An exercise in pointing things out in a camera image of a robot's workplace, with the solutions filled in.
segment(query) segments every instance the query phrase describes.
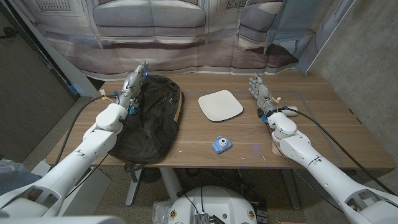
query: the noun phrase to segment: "wire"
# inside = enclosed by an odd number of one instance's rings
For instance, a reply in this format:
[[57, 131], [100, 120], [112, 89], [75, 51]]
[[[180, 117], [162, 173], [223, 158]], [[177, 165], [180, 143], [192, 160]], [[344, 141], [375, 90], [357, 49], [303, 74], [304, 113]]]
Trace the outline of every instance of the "wire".
[[305, 113], [299, 112], [297, 110], [290, 109], [290, 108], [284, 108], [284, 107], [283, 107], [282, 110], [290, 110], [290, 111], [296, 112], [296, 113], [301, 114], [302, 116], [308, 118], [312, 122], [314, 122], [327, 136], [329, 136], [329, 138], [334, 143], [336, 143], [336, 145], [343, 151], [343, 153], [345, 153], [363, 172], [365, 172], [366, 175], [368, 175], [370, 178], [372, 178], [372, 180], [374, 180], [377, 184], [379, 184], [384, 190], [386, 190], [387, 192], [389, 192], [392, 195], [397, 196], [390, 188], [385, 186], [380, 180], [378, 180], [371, 173], [369, 173], [369, 171], [366, 170], [365, 167], [363, 167], [349, 152], [347, 152], [347, 150], [331, 134], [329, 134], [329, 132], [327, 130], [325, 130], [325, 128], [323, 128], [320, 123], [318, 123], [313, 118], [311, 118], [310, 116], [306, 115]]
[[71, 192], [69, 192], [69, 194], [65, 198], [69, 197], [69, 195], [71, 195], [77, 188], [79, 188], [80, 185], [82, 185], [84, 183], [84, 181], [86, 181], [90, 177], [90, 175], [101, 165], [101, 163], [107, 158], [108, 155], [109, 154], [107, 154], [104, 157], [104, 159], [102, 159], [101, 162], [99, 162], [99, 164], [87, 175], [87, 177], [84, 178], [82, 181], [80, 181], [80, 183]]
[[[268, 127], [268, 125], [266, 125], [267, 126], [267, 130], [268, 130], [268, 133], [269, 133], [269, 136], [271, 137], [271, 139], [272, 139], [272, 135], [271, 135], [271, 131], [269, 130], [269, 127]], [[333, 205], [328, 199], [326, 199], [324, 196], [322, 196], [319, 192], [317, 192], [317, 190], [315, 190], [305, 179], [304, 179], [304, 177], [302, 177], [298, 172], [297, 172], [297, 170], [296, 169], [294, 169], [294, 167], [291, 165], [291, 163], [287, 160], [287, 158], [283, 155], [283, 153], [280, 151], [280, 149], [278, 148], [278, 147], [276, 147], [277, 149], [278, 149], [278, 151], [280, 152], [280, 154], [282, 155], [282, 157], [285, 159], [285, 161], [289, 164], [289, 166], [294, 170], [294, 172], [315, 192], [315, 193], [317, 193], [317, 195], [319, 196], [319, 197], [321, 197], [323, 200], [325, 200], [326, 202], [328, 202], [331, 206], [333, 206], [335, 209], [337, 209], [337, 210], [339, 210], [340, 212], [342, 212], [343, 213], [343, 211], [340, 209], [340, 208], [338, 208], [336, 205]]]
[[[114, 95], [105, 95], [105, 96], [110, 97], [110, 98], [114, 98]], [[61, 150], [60, 150], [60, 152], [59, 152], [59, 154], [58, 154], [58, 157], [57, 157], [57, 159], [55, 160], [54, 165], [51, 167], [51, 169], [54, 168], [54, 167], [60, 162], [60, 159], [61, 159], [63, 150], [65, 149], [65, 146], [67, 145], [67, 141], [68, 141], [69, 135], [70, 135], [70, 133], [71, 133], [71, 131], [72, 131], [72, 128], [73, 128], [73, 126], [75, 125], [76, 120], [77, 120], [77, 118], [79, 117], [80, 113], [81, 113], [81, 112], [86, 108], [86, 106], [88, 106], [90, 103], [92, 103], [92, 102], [94, 102], [94, 101], [96, 101], [96, 100], [98, 100], [98, 99], [101, 99], [102, 97], [104, 97], [104, 96], [97, 96], [97, 97], [93, 98], [90, 102], [86, 103], [86, 104], [79, 110], [79, 112], [77, 112], [75, 118], [74, 118], [73, 121], [72, 121], [72, 124], [71, 124], [70, 127], [69, 127], [69, 130], [68, 130], [68, 132], [67, 132], [67, 135], [65, 136], [65, 139], [63, 140], [63, 144], [62, 144]]]
[[[238, 168], [238, 172], [239, 172], [239, 176], [241, 177], [241, 179], [243, 179], [241, 171], [239, 170], [239, 168]], [[241, 184], [241, 195], [243, 196], [243, 184]]]
[[191, 204], [195, 207], [195, 210], [197, 211], [197, 214], [199, 214], [197, 207], [193, 204], [193, 202], [191, 200], [189, 200], [191, 202]]
[[201, 192], [202, 186], [200, 186], [200, 199], [201, 199], [201, 212], [205, 213], [205, 209], [203, 208], [203, 195]]
[[239, 179], [239, 181], [237, 181], [235, 177], [233, 177], [232, 175], [229, 175], [228, 173], [226, 173], [220, 169], [215, 169], [215, 170], [204, 169], [204, 170], [213, 174], [215, 177], [219, 178], [223, 182], [231, 182], [231, 180], [232, 180], [233, 183], [238, 184], [239, 187], [242, 185], [245, 185], [247, 187], [246, 192], [247, 193], [251, 192], [253, 196], [257, 197], [257, 198], [255, 198], [255, 200], [258, 200], [259, 202], [256, 202], [256, 204], [258, 204], [259, 206], [261, 205], [261, 207], [266, 206], [266, 200], [264, 198], [262, 198], [259, 194], [257, 194], [257, 192], [253, 190], [253, 186], [247, 184], [243, 179]]

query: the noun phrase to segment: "white plate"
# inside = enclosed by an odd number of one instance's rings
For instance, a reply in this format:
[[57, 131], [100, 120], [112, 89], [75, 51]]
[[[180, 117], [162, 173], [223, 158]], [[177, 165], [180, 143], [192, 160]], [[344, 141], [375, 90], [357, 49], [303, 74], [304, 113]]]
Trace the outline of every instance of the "white plate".
[[242, 113], [243, 106], [228, 90], [199, 97], [199, 105], [211, 121], [224, 121]]

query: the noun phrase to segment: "desk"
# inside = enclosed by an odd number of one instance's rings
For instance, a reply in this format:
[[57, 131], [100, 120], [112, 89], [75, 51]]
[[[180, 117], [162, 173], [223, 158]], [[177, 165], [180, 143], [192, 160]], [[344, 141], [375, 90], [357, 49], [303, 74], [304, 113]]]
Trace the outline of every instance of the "desk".
[[[148, 167], [283, 169], [289, 166], [282, 157], [272, 153], [268, 130], [257, 117], [256, 100], [248, 91], [249, 76], [188, 73], [167, 77], [177, 83], [185, 95], [180, 130], [166, 157]], [[296, 70], [262, 77], [274, 97], [282, 98], [280, 106], [297, 106], [299, 111], [315, 118], [365, 168], [395, 167], [391, 156], [355, 115], [349, 112], [349, 108], [316, 71], [310, 71], [308, 78]], [[122, 81], [106, 82], [103, 88], [107, 93], [112, 93], [113, 90], [119, 91], [121, 86]], [[203, 114], [198, 99], [202, 95], [220, 90], [229, 90], [243, 105], [244, 110], [235, 118], [215, 123]], [[108, 100], [98, 100], [86, 107], [72, 129], [62, 158], [81, 143], [85, 131], [109, 103]], [[342, 169], [358, 169], [311, 121], [299, 115], [291, 119], [311, 139], [312, 146], [336, 166]], [[233, 144], [231, 149], [219, 155], [211, 148], [218, 136], [229, 138]], [[47, 163], [55, 162], [62, 142], [63, 138], [47, 156]], [[124, 164], [124, 161], [111, 156], [102, 163], [104, 166]]]

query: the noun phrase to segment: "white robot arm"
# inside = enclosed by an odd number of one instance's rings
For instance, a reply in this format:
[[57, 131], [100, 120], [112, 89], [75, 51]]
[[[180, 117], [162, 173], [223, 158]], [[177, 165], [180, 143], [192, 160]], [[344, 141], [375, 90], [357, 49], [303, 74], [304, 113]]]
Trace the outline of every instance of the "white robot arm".
[[117, 134], [123, 130], [120, 120], [126, 119], [146, 76], [147, 62], [143, 60], [126, 78], [116, 102], [96, 117], [96, 123], [71, 154], [40, 180], [0, 196], [0, 218], [57, 216], [65, 197], [87, 168], [116, 144]]
[[263, 121], [275, 131], [272, 140], [280, 152], [306, 168], [333, 197], [351, 223], [397, 223], [398, 197], [361, 185], [348, 177], [311, 146], [308, 137], [280, 112], [272, 95], [256, 74], [249, 91], [264, 112]]

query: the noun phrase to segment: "blue toy camera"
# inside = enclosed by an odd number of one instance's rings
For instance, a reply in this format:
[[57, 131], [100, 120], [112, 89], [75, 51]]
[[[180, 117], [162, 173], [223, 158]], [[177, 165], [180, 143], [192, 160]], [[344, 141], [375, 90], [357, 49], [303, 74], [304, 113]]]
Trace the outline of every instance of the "blue toy camera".
[[213, 150], [220, 154], [225, 150], [229, 149], [232, 146], [232, 143], [228, 138], [224, 138], [223, 136], [218, 136], [215, 142], [212, 144]]

